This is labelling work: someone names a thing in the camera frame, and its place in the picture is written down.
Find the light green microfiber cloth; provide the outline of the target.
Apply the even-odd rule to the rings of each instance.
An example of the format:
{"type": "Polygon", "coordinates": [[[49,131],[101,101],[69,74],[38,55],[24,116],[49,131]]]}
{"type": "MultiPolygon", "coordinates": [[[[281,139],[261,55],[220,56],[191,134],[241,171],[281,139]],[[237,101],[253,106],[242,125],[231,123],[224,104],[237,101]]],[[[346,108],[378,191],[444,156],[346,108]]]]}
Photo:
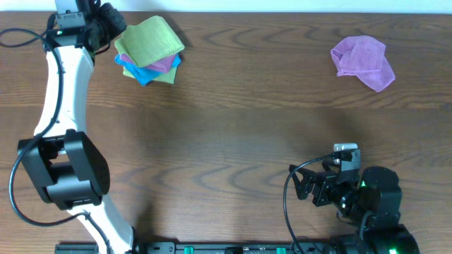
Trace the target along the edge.
{"type": "Polygon", "coordinates": [[[137,67],[148,66],[185,48],[161,16],[153,16],[138,25],[128,25],[114,46],[119,54],[127,55],[137,67]]]}

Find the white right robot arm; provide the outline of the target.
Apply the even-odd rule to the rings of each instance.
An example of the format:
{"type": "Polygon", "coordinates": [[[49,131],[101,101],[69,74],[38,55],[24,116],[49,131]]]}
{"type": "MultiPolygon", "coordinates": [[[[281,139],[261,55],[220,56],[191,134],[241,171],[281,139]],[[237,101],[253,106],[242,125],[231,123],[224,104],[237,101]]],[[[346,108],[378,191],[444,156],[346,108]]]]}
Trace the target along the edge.
{"type": "Polygon", "coordinates": [[[299,242],[293,238],[298,253],[419,253],[414,236],[400,223],[402,190],[397,173],[385,167],[333,171],[332,162],[323,162],[324,170],[291,165],[297,198],[305,200],[313,195],[317,207],[333,204],[337,218],[355,226],[354,234],[332,237],[327,243],[310,240],[299,242]]]}

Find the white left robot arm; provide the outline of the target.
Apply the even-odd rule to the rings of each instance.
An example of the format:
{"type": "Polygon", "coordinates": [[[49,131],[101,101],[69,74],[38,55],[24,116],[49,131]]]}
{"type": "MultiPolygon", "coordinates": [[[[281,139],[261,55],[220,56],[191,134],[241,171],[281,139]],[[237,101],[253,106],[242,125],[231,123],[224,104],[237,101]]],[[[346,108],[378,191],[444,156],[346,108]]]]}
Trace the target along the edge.
{"type": "Polygon", "coordinates": [[[38,38],[47,55],[44,107],[33,137],[20,140],[22,164],[38,195],[79,219],[95,253],[132,253],[133,227],[108,195],[106,159],[86,134],[86,98],[95,57],[126,29],[124,17],[101,1],[57,1],[38,38]]]}

